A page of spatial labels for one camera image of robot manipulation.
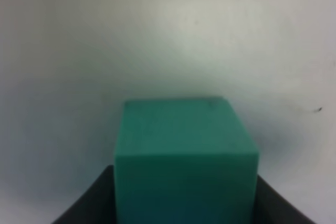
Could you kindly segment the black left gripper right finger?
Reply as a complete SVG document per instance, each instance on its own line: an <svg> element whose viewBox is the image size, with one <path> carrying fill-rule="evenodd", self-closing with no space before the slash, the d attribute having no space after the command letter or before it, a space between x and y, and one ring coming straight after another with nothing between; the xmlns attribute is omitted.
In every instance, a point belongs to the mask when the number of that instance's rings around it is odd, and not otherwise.
<svg viewBox="0 0 336 224"><path fill-rule="evenodd" d="M314 224L258 175L253 209L254 224Z"/></svg>

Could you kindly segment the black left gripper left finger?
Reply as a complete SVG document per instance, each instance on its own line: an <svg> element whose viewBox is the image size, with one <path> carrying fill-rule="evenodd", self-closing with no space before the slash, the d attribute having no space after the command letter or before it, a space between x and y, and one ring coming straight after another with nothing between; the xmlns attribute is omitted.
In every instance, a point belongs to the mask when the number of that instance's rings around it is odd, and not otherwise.
<svg viewBox="0 0 336 224"><path fill-rule="evenodd" d="M107 166L90 188L54 223L117 223L113 166Z"/></svg>

